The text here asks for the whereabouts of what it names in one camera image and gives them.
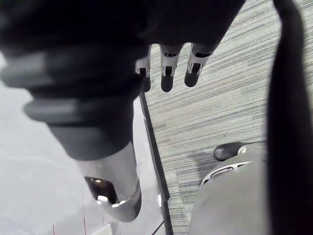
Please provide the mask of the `right robot hand black cloth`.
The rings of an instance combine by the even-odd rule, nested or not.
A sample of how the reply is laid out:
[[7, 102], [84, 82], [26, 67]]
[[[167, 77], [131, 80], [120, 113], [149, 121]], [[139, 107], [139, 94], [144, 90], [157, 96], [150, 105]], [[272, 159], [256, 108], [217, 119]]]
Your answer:
[[3, 0], [1, 81], [30, 92], [26, 115], [45, 123], [73, 158], [94, 199], [135, 220], [141, 188], [133, 144], [139, 61], [150, 45], [178, 55], [185, 43], [210, 55], [242, 0]]

